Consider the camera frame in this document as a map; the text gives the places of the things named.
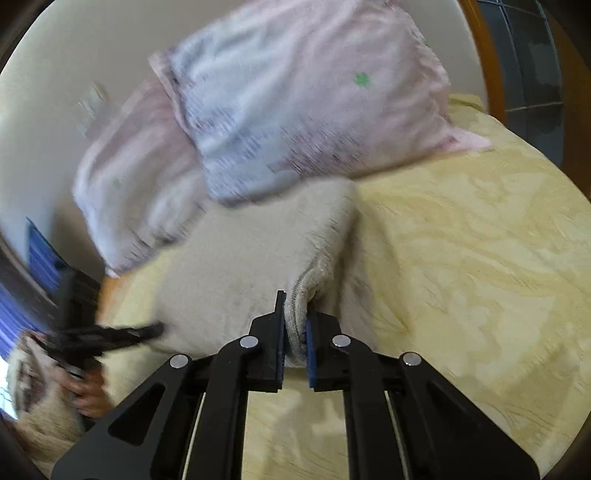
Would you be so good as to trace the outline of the person's left hand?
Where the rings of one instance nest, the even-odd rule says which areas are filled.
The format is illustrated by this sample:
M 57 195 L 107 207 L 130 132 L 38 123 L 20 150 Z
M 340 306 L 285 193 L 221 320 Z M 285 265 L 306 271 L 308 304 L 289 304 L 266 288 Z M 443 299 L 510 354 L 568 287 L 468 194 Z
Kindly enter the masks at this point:
M 82 416 L 97 420 L 112 410 L 113 402 L 104 389 L 101 363 L 89 367 L 83 378 L 77 378 L 61 367 L 55 369 L 54 377 Z

